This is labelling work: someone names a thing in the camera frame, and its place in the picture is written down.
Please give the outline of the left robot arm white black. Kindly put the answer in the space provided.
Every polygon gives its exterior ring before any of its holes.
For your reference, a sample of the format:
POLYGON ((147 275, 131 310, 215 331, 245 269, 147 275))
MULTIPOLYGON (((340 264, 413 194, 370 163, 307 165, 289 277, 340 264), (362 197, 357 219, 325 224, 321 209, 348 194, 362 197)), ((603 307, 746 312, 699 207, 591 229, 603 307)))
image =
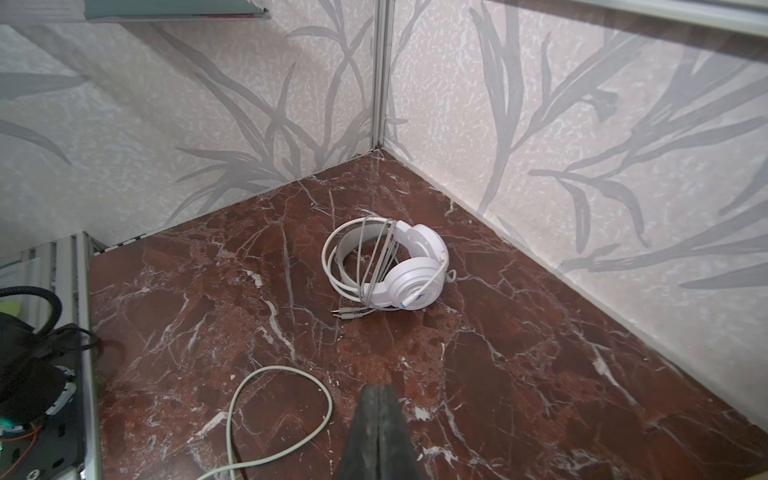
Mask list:
POLYGON ((56 479, 87 457, 82 354, 100 343, 75 323, 59 325, 63 303, 37 286, 1 289, 1 477, 56 479))

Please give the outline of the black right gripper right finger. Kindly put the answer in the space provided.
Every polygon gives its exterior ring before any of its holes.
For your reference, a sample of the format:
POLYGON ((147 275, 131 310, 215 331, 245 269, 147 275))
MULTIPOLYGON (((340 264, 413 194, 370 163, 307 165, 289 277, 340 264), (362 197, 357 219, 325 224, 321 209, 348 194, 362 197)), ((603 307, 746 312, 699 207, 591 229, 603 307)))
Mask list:
POLYGON ((383 480, 417 480, 415 448, 394 388, 378 386, 377 475, 383 480))

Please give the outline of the white over-ear headphones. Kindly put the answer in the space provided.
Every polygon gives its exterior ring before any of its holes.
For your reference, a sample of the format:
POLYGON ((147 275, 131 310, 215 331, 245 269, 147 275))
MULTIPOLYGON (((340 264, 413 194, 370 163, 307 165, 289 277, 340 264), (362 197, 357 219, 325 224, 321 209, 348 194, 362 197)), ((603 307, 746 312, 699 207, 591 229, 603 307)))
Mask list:
POLYGON ((321 250, 331 287, 353 303, 332 312, 341 320, 431 305, 456 280, 449 263, 447 245, 433 229, 377 216, 340 225, 321 250))

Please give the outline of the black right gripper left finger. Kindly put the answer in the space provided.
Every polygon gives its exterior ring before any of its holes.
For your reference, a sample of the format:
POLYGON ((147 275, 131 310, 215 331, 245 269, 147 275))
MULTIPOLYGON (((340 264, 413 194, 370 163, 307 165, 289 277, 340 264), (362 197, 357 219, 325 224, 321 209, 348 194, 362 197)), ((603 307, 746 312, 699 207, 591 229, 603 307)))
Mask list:
POLYGON ((380 385, 366 385, 350 424, 335 479, 378 478, 378 420, 380 385))

